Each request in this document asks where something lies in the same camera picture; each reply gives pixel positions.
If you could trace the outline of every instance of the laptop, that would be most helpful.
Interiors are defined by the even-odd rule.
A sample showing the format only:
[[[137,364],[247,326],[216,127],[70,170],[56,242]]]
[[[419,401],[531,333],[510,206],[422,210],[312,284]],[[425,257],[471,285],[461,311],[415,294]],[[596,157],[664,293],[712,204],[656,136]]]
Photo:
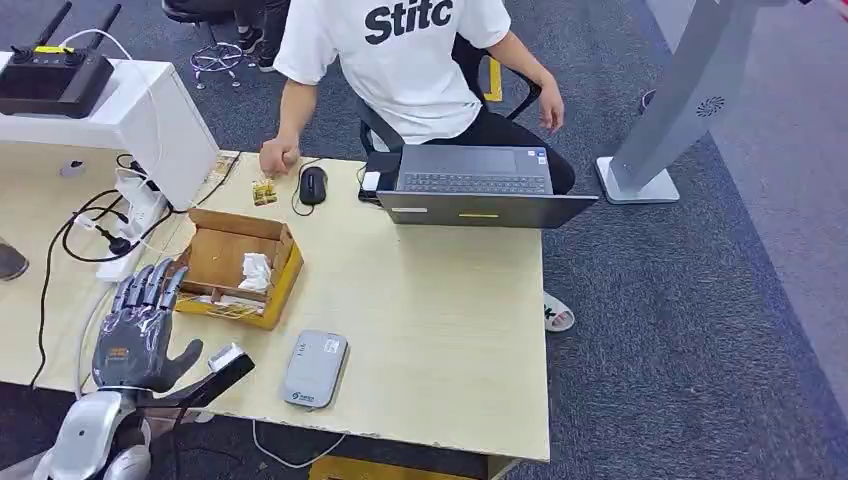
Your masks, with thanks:
[[[553,195],[542,147],[404,145],[395,191]]]
[[[553,195],[544,148],[405,145],[397,172],[377,197],[398,224],[559,228],[598,201]]]
[[[586,195],[378,191],[392,221],[410,225],[559,228],[598,201]]]

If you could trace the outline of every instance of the tissue paper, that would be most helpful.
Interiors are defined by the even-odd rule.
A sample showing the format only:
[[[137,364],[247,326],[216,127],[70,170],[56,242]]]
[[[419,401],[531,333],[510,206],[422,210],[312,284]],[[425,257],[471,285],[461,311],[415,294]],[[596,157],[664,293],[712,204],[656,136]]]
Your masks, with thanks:
[[[239,288],[265,293],[271,283],[271,267],[268,266],[268,257],[262,253],[245,253],[242,275],[244,275],[244,280],[239,284]]]

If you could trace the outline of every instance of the light wood desk surface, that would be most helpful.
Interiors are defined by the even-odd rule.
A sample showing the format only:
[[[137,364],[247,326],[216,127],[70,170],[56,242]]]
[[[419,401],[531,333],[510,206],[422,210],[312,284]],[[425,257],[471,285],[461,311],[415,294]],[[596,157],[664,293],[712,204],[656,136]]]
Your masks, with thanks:
[[[0,362],[0,380],[27,383],[38,362],[37,307],[47,243],[73,208],[110,188],[112,173],[104,168],[101,179],[90,168],[88,188],[50,188],[49,198],[32,203],[36,194],[31,182],[38,180],[33,173],[38,169],[24,169],[34,176],[31,179],[7,182],[4,151],[9,148],[0,146],[0,169],[4,169],[0,170],[0,200],[20,197],[12,218],[21,228],[11,233],[4,228],[0,236],[24,251],[32,266],[20,281],[0,286],[0,311],[4,312],[0,322],[5,332],[0,341],[19,359]],[[104,157],[111,162],[114,155],[109,152]],[[277,181],[277,203],[253,205],[251,182],[262,178],[256,154],[242,154],[231,178],[203,205],[286,222],[304,256],[303,271],[282,321],[271,332],[220,319],[174,315],[172,355],[197,337],[205,343],[202,360],[234,341],[257,364],[208,410],[372,438],[549,460],[539,232],[396,226],[379,208],[356,200],[356,171],[362,163],[321,160],[317,165],[328,174],[328,199],[310,217],[291,211],[296,175]],[[53,183],[45,182],[45,186],[54,184],[55,178]],[[64,207],[49,215],[42,213],[56,204]],[[7,206],[3,215],[8,215]],[[179,217],[157,232],[151,243],[176,254],[193,232],[188,218]],[[86,232],[77,237],[86,237]],[[45,332],[50,361],[39,384],[70,390],[72,344],[83,320],[78,318],[80,310],[95,286],[94,269],[73,262],[61,250],[54,256]],[[149,250],[142,263],[156,263],[160,257]],[[277,393],[292,346],[306,328],[344,335],[350,344],[333,402],[313,412],[283,402]],[[90,331],[83,358],[90,358],[96,331]],[[205,361],[198,362],[181,385],[206,372]]]

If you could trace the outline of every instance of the robot finger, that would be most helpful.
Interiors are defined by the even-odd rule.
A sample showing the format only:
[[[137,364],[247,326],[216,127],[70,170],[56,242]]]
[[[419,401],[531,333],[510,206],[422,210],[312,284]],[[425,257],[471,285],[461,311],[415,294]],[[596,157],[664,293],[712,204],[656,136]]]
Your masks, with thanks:
[[[151,272],[153,272],[153,265],[148,265],[136,274],[135,280],[133,280],[133,284],[130,287],[130,294],[127,297],[128,307],[141,305],[141,299],[144,296],[144,284],[147,282],[147,277],[150,276]]]
[[[112,301],[112,313],[116,313],[124,308],[132,281],[133,276],[130,275],[118,285],[118,290],[115,292],[115,299]]]
[[[156,267],[153,274],[150,275],[144,290],[144,301],[142,302],[144,305],[155,305],[156,301],[159,300],[159,290],[162,288],[162,283],[165,280],[165,272],[171,266],[171,263],[173,263],[173,260],[166,258]]]
[[[171,277],[171,281],[168,282],[167,288],[165,288],[165,291],[162,292],[162,299],[159,301],[160,309],[174,309],[174,305],[177,304],[177,292],[180,289],[180,284],[183,283],[183,278],[185,277],[186,272],[188,272],[188,267],[182,267],[174,272],[174,276]]]

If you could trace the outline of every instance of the foot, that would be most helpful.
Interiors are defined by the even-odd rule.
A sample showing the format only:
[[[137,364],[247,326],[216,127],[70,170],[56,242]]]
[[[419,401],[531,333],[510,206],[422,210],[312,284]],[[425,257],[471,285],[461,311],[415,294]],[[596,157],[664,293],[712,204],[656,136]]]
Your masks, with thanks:
[[[267,45],[267,42],[262,42],[262,46],[259,48],[259,53],[256,56],[256,66],[259,68],[259,71],[262,73],[276,72],[277,70],[274,68],[274,58],[276,56],[277,52]]]
[[[564,332],[574,326],[574,312],[556,297],[545,292],[545,330]]]
[[[261,40],[262,30],[259,28],[250,28],[244,33],[239,33],[239,48],[244,53],[251,54]]]

